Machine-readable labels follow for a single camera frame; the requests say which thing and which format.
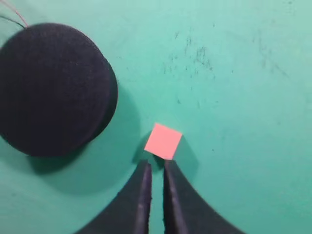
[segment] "wire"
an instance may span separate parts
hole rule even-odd
[[[0,0],[0,2],[2,2],[5,6],[7,6],[8,8],[10,8],[12,11],[14,11],[19,18],[21,19],[21,21],[23,21],[23,23],[26,25],[26,27],[28,27],[28,24],[26,22],[26,20],[24,19],[24,17],[17,11],[17,9],[15,9],[15,7],[11,6],[9,3],[7,3],[5,0]]]
[[[9,17],[7,17],[7,16],[2,16],[2,15],[0,15],[0,18],[2,18],[2,19],[5,19],[5,20],[8,20],[8,21],[11,21],[12,23],[16,23],[16,24],[18,24],[20,27],[22,27],[22,28],[26,28],[24,25],[22,25],[20,22],[17,22],[17,21],[15,21],[14,19],[10,19]]]

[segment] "pink square block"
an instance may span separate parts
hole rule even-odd
[[[182,133],[156,123],[144,150],[161,157],[171,160],[181,140]]]

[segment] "black foam disc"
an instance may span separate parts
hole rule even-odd
[[[113,69],[82,32],[45,23],[0,50],[0,133],[31,156],[63,156],[97,136],[117,104]]]

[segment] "stain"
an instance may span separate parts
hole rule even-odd
[[[269,66],[270,72],[272,74],[274,74],[274,72],[277,71],[282,76],[286,78],[290,78],[288,73],[284,69],[282,69],[276,61],[272,59],[272,49],[268,48],[266,45],[263,44],[261,30],[258,30],[258,49],[259,49],[259,53],[262,56],[261,67],[263,69]]]

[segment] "black round sponge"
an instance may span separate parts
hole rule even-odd
[[[61,24],[28,27],[0,50],[0,134],[31,156],[63,156],[110,122],[117,81],[82,32]]]

